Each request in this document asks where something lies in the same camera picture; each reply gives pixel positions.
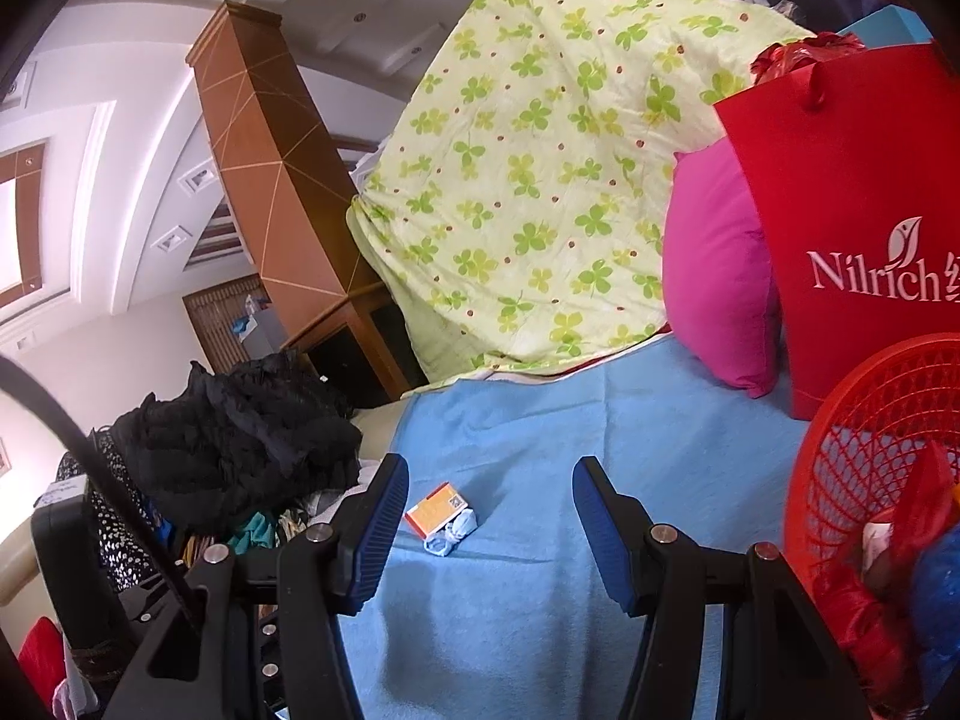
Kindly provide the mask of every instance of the bright light panel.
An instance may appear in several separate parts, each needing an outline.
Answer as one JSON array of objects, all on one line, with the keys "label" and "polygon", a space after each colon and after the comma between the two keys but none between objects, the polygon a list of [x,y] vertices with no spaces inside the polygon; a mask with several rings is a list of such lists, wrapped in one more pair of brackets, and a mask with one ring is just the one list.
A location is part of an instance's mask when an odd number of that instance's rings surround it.
[{"label": "bright light panel", "polygon": [[0,184],[0,292],[21,281],[16,245],[16,179]]}]

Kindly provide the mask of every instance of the white leaf logo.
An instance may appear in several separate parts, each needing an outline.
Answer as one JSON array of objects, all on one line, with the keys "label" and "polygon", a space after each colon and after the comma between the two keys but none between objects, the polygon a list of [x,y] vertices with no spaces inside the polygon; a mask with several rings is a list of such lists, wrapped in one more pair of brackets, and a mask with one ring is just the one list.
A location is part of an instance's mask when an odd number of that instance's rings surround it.
[{"label": "white leaf logo", "polygon": [[887,271],[894,268],[906,268],[917,256],[917,245],[920,240],[920,219],[923,217],[905,218],[894,227],[887,242]]}]

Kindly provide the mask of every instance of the black and white patterned cloth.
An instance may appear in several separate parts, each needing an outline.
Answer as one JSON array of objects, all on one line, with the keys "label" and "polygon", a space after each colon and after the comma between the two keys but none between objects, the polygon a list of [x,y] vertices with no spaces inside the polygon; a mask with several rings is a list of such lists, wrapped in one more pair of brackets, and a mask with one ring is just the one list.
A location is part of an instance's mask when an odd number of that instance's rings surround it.
[{"label": "black and white patterned cloth", "polygon": [[[143,493],[133,486],[130,474],[127,474],[127,466],[113,443],[109,428],[94,431],[90,434],[90,440],[96,443],[101,456],[109,466],[110,472],[126,488],[141,517],[152,527],[152,519],[147,514],[147,502]],[[61,482],[64,479],[80,476],[80,474],[83,474],[83,469],[73,455],[67,452],[56,469],[56,480]],[[120,592],[127,587],[140,584],[141,581],[157,573],[150,556],[137,543],[117,512],[114,512],[110,504],[104,500],[104,496],[100,495],[97,490],[93,490],[90,496],[93,502],[93,511],[97,517],[100,538],[100,565],[107,570],[107,577],[114,592]]]}]

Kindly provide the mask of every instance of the black cable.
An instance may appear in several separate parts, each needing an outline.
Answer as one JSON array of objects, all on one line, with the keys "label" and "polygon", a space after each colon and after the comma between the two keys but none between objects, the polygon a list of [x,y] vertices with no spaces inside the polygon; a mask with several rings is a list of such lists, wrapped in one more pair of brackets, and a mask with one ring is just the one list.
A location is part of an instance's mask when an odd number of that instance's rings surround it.
[{"label": "black cable", "polygon": [[104,500],[120,515],[133,536],[150,555],[160,576],[166,581],[171,593],[184,610],[187,621],[199,634],[203,627],[203,609],[197,596],[186,584],[173,558],[143,521],[123,485],[113,477],[100,453],[86,439],[83,431],[66,413],[64,407],[56,402],[40,382],[3,355],[0,355],[0,391],[6,392],[23,408],[35,415],[74,456],[80,467],[86,471],[90,481],[99,490],[100,495],[103,495]]}]

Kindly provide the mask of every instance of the orange box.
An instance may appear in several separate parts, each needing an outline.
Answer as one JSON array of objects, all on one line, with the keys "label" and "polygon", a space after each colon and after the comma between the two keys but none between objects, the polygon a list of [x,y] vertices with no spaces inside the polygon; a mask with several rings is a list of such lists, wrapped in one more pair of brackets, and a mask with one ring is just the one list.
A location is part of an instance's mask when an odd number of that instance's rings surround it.
[{"label": "orange box", "polygon": [[420,538],[426,539],[443,528],[467,507],[462,495],[449,482],[443,482],[403,516]]}]

